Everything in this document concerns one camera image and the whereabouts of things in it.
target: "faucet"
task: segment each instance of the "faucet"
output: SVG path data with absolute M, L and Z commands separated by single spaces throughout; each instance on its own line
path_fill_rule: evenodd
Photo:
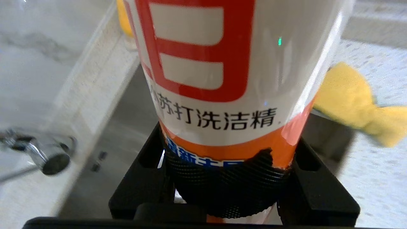
M 45 175 L 60 173 L 69 165 L 76 146 L 77 141 L 72 136 L 21 128 L 9 128 L 0 132 L 1 148 L 25 153 L 35 163 L 35 166 L 0 176 L 0 183 L 36 169 L 40 169 Z

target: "yellow bottle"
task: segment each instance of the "yellow bottle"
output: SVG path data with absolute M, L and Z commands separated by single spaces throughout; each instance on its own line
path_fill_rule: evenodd
M 129 50 L 136 50 L 136 42 L 134 40 L 133 32 L 131 31 L 129 19 L 127 17 L 126 8 L 123 0 L 116 0 L 117 12 L 119 15 L 120 27 L 126 35 L 126 47 Z

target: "marble countertop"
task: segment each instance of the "marble countertop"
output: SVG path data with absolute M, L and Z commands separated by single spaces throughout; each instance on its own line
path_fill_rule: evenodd
M 378 106 L 407 106 L 407 49 L 342 40 L 340 61 L 366 77 Z M 357 227 L 407 227 L 407 138 L 384 148 L 356 132 L 337 177 L 361 207 Z

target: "yellow sponge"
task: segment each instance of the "yellow sponge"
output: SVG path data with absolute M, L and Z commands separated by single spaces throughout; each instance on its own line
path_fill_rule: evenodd
M 395 146 L 407 134 L 407 107 L 377 107 L 364 77 L 343 62 L 327 72 L 314 108 L 365 131 L 386 147 Z

